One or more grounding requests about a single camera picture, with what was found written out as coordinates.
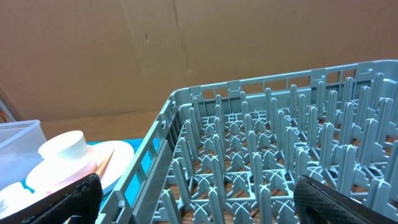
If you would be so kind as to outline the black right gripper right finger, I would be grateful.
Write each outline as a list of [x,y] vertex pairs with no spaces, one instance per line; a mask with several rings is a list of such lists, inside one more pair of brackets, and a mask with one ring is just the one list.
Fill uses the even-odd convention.
[[294,203],[301,223],[396,223],[307,175],[297,179]]

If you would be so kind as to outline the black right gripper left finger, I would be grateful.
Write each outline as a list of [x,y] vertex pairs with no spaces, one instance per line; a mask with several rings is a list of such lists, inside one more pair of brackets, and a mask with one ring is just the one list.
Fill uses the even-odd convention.
[[102,199],[101,179],[92,173],[1,219],[1,224],[63,223],[73,216],[77,223],[94,223]]

